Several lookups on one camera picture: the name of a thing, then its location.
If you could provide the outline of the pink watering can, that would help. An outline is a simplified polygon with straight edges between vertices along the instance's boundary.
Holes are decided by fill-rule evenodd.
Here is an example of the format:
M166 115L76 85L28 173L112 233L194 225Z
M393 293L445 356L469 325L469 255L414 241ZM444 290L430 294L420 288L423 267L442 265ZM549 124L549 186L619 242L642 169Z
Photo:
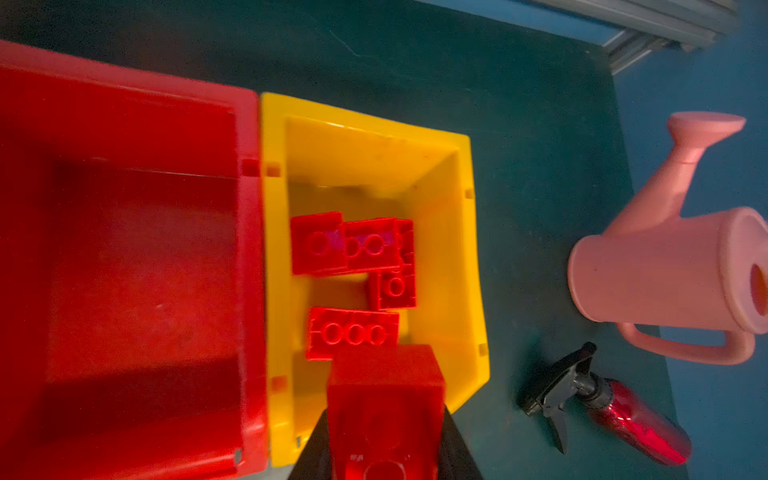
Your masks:
M583 316L670 358L736 365L752 357L767 331L767 223L748 207L681 215L706 149L745 124L724 113L670 116L668 158L602 234L571 251L568 285Z

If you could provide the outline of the long red lego brick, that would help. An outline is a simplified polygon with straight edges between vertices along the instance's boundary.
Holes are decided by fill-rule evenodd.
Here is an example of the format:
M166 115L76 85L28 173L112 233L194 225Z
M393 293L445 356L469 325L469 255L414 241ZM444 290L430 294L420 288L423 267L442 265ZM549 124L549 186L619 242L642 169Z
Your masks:
M435 479L446 382L428 345L335 355L327 383L334 479Z

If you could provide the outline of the right yellow storage bin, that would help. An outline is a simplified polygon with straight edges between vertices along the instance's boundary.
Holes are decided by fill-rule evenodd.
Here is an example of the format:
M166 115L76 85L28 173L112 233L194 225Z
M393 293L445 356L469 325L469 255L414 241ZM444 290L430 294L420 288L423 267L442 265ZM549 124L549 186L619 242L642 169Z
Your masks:
M296 462L326 406L330 365L305 357L309 309L366 304L362 276L293 274L295 216L413 223L417 305L402 312L400 339L431 346L458 410L490 376L469 138L285 95L260 103L272 465Z

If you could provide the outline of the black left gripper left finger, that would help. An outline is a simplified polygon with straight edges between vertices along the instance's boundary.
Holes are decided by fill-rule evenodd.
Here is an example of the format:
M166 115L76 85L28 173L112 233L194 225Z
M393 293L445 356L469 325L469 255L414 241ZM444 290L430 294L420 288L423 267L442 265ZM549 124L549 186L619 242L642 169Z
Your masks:
M289 480L331 480L332 457L330 451L328 415L320 415L308 442L288 476Z

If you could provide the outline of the small red lego brick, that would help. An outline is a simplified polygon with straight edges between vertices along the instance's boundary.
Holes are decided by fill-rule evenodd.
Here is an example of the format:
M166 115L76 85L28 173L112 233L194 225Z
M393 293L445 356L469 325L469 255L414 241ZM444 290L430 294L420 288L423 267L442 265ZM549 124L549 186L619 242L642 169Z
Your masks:
M308 313L305 358L330 361L353 348L395 346L400 315L396 312L312 307Z

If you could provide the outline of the red middle storage bin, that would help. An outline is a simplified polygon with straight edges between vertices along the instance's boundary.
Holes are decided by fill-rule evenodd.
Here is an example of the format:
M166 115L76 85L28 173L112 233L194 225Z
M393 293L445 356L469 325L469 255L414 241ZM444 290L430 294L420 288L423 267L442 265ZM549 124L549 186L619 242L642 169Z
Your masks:
M1 45L1 475L268 463L259 98Z

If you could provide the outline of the red lego brick two-by-four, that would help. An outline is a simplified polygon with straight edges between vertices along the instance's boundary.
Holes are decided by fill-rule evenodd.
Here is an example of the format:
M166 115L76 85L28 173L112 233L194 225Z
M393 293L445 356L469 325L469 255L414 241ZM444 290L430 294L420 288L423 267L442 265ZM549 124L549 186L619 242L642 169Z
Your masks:
M380 217L346 221L339 211L290 220L292 273L312 277L366 274L372 310L417 306L414 223Z

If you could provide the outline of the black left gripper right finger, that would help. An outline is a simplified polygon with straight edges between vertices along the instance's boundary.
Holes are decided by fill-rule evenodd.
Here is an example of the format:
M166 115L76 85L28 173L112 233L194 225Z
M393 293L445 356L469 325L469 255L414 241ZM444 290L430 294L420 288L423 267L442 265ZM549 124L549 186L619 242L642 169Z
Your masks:
M444 409L437 463L438 480L483 480L483 476L456 426Z

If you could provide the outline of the aluminium back frame rail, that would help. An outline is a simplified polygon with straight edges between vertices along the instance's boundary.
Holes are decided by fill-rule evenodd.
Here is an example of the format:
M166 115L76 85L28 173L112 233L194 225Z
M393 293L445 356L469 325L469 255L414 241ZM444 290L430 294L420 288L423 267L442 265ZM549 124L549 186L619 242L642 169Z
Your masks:
M539 5L611 24L619 32L603 44L616 76L669 47L707 49L741 26L737 1L539 0Z

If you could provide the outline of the red spray bottle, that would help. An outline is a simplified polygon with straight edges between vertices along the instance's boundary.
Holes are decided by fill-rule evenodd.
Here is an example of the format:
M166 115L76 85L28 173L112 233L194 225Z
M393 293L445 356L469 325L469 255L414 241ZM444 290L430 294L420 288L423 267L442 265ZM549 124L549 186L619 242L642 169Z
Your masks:
M594 423L655 462L685 464L693 451L686 431L624 383L593 372L596 352L597 345L586 342L542 369L519 397L522 411L529 417L543 415L563 454L568 450L566 404L575 399Z

